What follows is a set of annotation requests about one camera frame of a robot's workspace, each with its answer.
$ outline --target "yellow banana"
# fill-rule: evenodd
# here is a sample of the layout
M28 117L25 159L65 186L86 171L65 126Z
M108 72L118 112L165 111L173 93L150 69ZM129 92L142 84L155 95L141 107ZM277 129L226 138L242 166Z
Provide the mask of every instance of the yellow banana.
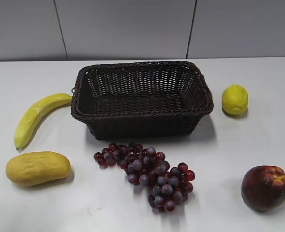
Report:
M68 104L72 97L66 93L57 93L47 96L34 105L24 114L15 131L15 147L24 148L32 138L35 128L42 118L53 109Z

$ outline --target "lemon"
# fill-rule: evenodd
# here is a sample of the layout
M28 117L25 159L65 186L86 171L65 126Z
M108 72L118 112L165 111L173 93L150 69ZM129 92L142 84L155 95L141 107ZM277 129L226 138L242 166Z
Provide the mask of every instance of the lemon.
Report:
M248 93L239 85L232 85L222 94L223 109L230 115L240 115L248 108Z

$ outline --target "bunch of grapes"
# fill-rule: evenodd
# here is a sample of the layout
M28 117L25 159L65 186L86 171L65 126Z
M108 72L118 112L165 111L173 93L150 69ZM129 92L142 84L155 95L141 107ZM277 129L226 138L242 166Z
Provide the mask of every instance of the bunch of grapes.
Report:
M185 163L169 171L165 154L156 152L154 147L144 149L141 144L111 143L109 148L95 153L94 159L102 168L117 163L126 172L129 183L148 187L152 191L149 204L160 212L173 211L177 204L188 200L188 193L193 191L190 181L195 179L194 172L188 170Z

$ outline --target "table surface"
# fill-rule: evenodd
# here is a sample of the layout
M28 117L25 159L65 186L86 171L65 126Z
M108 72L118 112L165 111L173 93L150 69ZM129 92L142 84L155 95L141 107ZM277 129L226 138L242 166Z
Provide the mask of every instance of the table surface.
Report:
M136 141L165 152L171 166L183 161L195 171L194 194L166 214L152 211L147 191L127 183L123 170L98 167L93 154L108 141L90 135L70 107L49 115L23 152L62 153L74 174L33 188L21 188L5 175L6 163L19 154L15 129L33 103L70 94L84 66L127 61L0 62L0 232L285 232L285 203L258 214L240 195L250 168L275 165L285 171L285 58L189 61L212 91L213 112L190 136ZM222 112L222 92L232 84L249 93L248 113L239 118Z

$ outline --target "wicker basket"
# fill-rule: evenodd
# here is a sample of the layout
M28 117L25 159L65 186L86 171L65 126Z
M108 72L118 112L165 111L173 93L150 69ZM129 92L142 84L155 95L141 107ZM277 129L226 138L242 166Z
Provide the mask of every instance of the wicker basket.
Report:
M186 61L87 66L71 106L98 140L190 134L212 110L203 75Z

